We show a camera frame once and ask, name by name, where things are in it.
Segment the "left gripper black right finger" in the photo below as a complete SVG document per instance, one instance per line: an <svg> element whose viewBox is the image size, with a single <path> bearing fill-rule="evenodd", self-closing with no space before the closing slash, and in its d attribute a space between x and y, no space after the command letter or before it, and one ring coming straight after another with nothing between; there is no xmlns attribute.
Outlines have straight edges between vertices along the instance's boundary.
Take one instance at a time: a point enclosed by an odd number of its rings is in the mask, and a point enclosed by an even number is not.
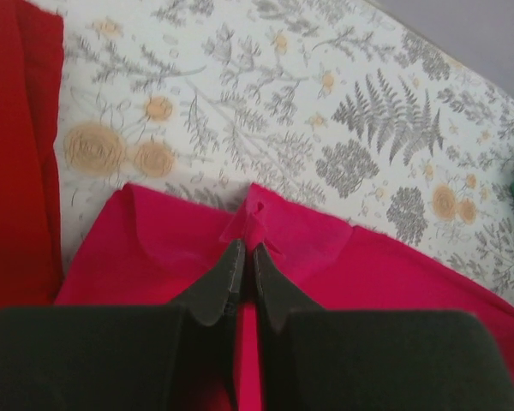
<svg viewBox="0 0 514 411"><path fill-rule="evenodd" d="M514 410L493 336L460 311L331 311L254 251L268 410Z"/></svg>

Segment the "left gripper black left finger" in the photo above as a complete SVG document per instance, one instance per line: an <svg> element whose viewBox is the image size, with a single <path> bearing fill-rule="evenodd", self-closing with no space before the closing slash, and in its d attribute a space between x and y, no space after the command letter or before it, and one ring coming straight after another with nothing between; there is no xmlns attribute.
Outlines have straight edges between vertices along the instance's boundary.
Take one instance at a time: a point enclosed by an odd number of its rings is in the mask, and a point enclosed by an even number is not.
<svg viewBox="0 0 514 411"><path fill-rule="evenodd" d="M0 410L235 410L245 247L157 306L0 310Z"/></svg>

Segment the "magenta t shirt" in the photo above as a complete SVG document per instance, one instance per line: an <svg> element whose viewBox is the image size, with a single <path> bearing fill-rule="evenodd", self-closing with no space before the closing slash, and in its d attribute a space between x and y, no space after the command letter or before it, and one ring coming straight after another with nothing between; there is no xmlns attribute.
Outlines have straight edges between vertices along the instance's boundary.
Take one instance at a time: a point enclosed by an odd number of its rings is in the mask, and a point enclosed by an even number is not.
<svg viewBox="0 0 514 411"><path fill-rule="evenodd" d="M514 307L389 236L252 185L230 213L128 184L105 203L76 253L59 305L161 304L235 239L264 244L279 270L332 309L458 309L492 332L514 381Z"/></svg>

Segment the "floral patterned table mat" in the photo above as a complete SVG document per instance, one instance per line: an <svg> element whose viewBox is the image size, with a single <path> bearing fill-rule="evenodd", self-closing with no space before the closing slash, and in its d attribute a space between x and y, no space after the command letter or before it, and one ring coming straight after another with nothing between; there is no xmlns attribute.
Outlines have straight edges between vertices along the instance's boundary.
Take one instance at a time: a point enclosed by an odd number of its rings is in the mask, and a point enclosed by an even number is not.
<svg viewBox="0 0 514 411"><path fill-rule="evenodd" d="M46 7L65 264L127 182L227 210L258 182L514 306L514 99L369 1Z"/></svg>

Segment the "folded red t shirt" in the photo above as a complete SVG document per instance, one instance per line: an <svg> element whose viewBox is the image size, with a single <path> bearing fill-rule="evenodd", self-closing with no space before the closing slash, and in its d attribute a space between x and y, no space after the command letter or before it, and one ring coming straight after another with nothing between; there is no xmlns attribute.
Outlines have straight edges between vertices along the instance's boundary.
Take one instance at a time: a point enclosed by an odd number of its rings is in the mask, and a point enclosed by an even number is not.
<svg viewBox="0 0 514 411"><path fill-rule="evenodd" d="M51 304L63 278L54 143L63 19L0 1L0 309Z"/></svg>

